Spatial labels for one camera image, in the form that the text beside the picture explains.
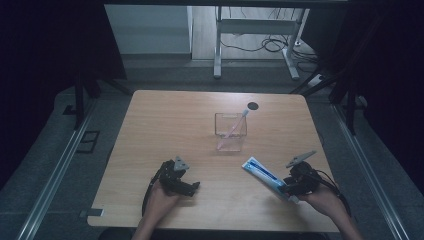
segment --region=black cable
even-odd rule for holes
[[[144,212],[146,211],[147,202],[149,201],[150,193],[152,192],[153,185],[155,184],[156,180],[159,179],[159,176],[161,172],[163,171],[164,166],[165,166],[165,163],[162,163],[162,166],[156,172],[155,176],[152,177],[152,179],[150,180],[149,186],[147,187],[147,190],[146,190],[146,194],[144,194],[143,205],[141,207],[141,216],[144,216]]]
[[[293,8],[292,17],[290,18],[290,20],[293,20],[294,11],[296,11],[296,8]]]
[[[243,7],[240,7],[240,11],[241,11],[241,13],[243,14],[244,18],[247,18],[247,17],[246,17],[246,14],[244,14],[244,12],[243,12]]]
[[[287,46],[286,43],[284,43],[283,41],[281,41],[279,39],[271,38],[271,35],[269,35],[268,38],[262,40],[262,42],[261,42],[262,46],[260,48],[257,48],[257,49],[245,49],[245,48],[241,48],[241,47],[237,47],[237,46],[227,45],[227,44],[223,43],[222,41],[221,41],[221,44],[224,45],[225,47],[228,47],[228,48],[235,48],[235,49],[239,49],[239,50],[246,51],[246,52],[256,52],[256,51],[259,51],[261,49],[266,49],[268,52],[280,52],[284,47]],[[274,49],[274,50],[270,49],[268,47],[268,44],[274,44],[275,46],[278,47],[278,49]]]

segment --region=black curtain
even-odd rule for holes
[[[395,1],[356,71],[365,117],[424,193],[424,17],[420,1]]]
[[[0,3],[0,187],[25,157],[53,110],[54,98],[81,76],[125,79],[103,4],[97,1]]]

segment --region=gray floor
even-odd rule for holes
[[[124,86],[136,89],[288,93],[299,82],[293,82],[281,61],[231,62],[223,64],[222,79],[213,78],[211,61],[187,59],[124,58],[128,81]],[[302,78],[308,73],[301,72]],[[131,100],[115,88],[99,81],[102,95],[95,101],[92,118],[86,130],[99,131],[98,143],[91,154],[75,153],[56,195],[48,207],[35,239],[97,239],[104,228],[91,227],[81,212],[91,207],[107,159],[118,135]],[[352,208],[357,224],[366,239],[396,239],[387,216],[367,182],[355,152],[342,131],[340,119],[329,104],[330,88],[307,98],[323,148],[335,180],[341,186]],[[43,186],[48,181],[74,127],[74,116],[63,115],[67,105],[74,104],[73,89],[60,93],[52,113],[39,138],[19,169],[0,192],[1,239],[15,239],[31,213]],[[416,189],[396,159],[368,126],[361,110],[356,112],[356,138],[390,199],[395,213],[405,227],[409,239],[424,239],[424,198]],[[178,234],[172,232],[172,239]],[[193,232],[191,239],[206,238]],[[213,235],[218,239],[245,239],[243,233]],[[341,239],[339,234],[326,234]],[[251,239],[292,239],[284,233],[250,234]]]

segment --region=small black object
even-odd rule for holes
[[[175,162],[174,160],[169,160],[162,163],[162,166],[156,172],[155,176],[150,181],[149,187],[147,188],[146,194],[144,195],[143,206],[141,209],[141,214],[144,215],[146,209],[147,201],[150,197],[150,192],[155,182],[159,179],[159,182],[162,186],[171,192],[175,192],[184,196],[193,197],[196,189],[199,188],[200,182],[195,182],[193,184],[188,184],[181,181],[181,177],[186,173],[186,170],[174,170]]]
[[[254,111],[254,110],[258,110],[259,105],[255,102],[250,102],[247,104],[247,108]]]
[[[281,191],[289,195],[302,195],[315,191],[322,180],[321,176],[306,162],[295,165],[290,170],[291,177],[285,178],[285,186],[280,188]]]

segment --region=wooden table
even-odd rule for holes
[[[249,102],[241,152],[218,152],[215,113],[242,112]],[[336,232],[332,221],[309,204],[279,199],[241,165],[254,156],[283,179],[294,156],[331,176],[305,99],[300,95],[137,91],[128,108],[92,208],[92,226],[136,227],[151,177],[162,162],[180,156],[190,165],[182,180],[200,181],[194,197],[183,197],[159,228]]]

